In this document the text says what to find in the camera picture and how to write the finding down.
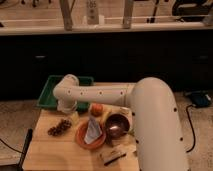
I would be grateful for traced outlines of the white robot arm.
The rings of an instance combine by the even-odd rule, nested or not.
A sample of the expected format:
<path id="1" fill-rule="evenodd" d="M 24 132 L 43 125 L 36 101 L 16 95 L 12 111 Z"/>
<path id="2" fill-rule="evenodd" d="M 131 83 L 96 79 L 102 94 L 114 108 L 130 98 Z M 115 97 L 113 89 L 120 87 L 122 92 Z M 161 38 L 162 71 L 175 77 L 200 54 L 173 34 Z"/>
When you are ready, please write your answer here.
<path id="1" fill-rule="evenodd" d="M 127 107 L 132 111 L 139 171 L 190 171 L 177 103 L 169 85 L 156 77 L 134 84 L 81 86 L 72 74 L 53 89 L 57 109 L 77 102 Z"/>

